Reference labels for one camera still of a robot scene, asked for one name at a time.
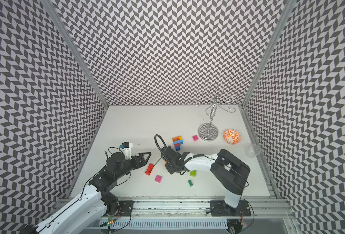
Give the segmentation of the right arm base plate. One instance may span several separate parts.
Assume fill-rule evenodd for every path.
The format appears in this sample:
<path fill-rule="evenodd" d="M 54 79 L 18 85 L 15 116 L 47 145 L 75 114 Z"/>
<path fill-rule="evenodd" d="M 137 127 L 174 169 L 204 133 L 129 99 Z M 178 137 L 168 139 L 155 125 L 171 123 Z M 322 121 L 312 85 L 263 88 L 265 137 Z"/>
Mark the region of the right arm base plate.
<path fill-rule="evenodd" d="M 210 210 L 207 212 L 212 216 L 251 216 L 251 209 L 248 202 L 240 200 L 238 206 L 233 208 L 227 205 L 223 200 L 210 201 Z"/>

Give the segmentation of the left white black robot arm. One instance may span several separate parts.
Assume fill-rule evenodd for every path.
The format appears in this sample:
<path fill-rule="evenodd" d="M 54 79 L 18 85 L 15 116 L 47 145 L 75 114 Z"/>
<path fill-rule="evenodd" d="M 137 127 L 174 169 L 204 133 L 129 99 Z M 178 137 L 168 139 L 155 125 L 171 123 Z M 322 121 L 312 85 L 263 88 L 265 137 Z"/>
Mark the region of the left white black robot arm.
<path fill-rule="evenodd" d="M 21 234 L 79 234 L 101 218 L 108 209 L 115 212 L 118 197 L 111 193 L 117 181 L 132 170 L 147 165 L 152 153 L 140 153 L 129 160 L 122 152 L 112 154 L 105 166 L 88 181 L 83 190 L 55 214 L 39 223 L 27 225 Z"/>

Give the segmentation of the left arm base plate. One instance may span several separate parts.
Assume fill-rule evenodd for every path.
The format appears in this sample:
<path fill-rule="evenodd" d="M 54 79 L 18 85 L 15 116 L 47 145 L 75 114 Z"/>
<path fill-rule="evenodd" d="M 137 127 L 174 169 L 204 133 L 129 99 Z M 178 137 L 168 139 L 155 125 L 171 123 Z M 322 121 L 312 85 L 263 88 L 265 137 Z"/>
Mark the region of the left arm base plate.
<path fill-rule="evenodd" d="M 107 206 L 104 216 L 121 217 L 130 216 L 132 214 L 134 201 L 133 200 L 121 200 L 115 201 Z"/>

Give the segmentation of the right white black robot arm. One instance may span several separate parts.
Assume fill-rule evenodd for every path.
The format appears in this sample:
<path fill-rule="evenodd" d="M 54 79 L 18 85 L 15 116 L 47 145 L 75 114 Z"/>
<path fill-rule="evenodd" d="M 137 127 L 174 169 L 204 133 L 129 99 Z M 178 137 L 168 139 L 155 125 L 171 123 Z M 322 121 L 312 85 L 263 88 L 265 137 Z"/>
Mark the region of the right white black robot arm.
<path fill-rule="evenodd" d="M 221 149 L 217 154 L 179 153 L 166 145 L 163 138 L 156 134 L 154 141 L 170 174 L 183 175 L 190 171 L 211 172 L 226 189 L 224 203 L 237 208 L 243 192 L 249 186 L 250 167 L 228 150 Z"/>

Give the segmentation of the light blue lego plate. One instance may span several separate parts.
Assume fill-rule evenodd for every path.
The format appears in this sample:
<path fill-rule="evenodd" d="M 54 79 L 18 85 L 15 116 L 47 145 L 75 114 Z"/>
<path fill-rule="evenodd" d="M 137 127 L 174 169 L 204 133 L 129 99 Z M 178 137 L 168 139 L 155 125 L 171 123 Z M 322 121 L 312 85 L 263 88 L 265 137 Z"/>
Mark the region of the light blue lego plate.
<path fill-rule="evenodd" d="M 181 145 L 183 144 L 183 140 L 177 140 L 177 141 L 174 141 L 173 143 L 174 145 Z"/>

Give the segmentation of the pink lego brick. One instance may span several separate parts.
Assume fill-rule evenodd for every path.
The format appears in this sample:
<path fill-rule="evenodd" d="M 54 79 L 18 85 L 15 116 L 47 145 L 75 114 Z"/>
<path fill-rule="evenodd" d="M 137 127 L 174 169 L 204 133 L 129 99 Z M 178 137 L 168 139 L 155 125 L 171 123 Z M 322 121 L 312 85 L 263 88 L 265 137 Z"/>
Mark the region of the pink lego brick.
<path fill-rule="evenodd" d="M 155 182 L 161 183 L 161 181 L 162 181 L 162 176 L 157 175 L 156 178 L 155 178 Z"/>

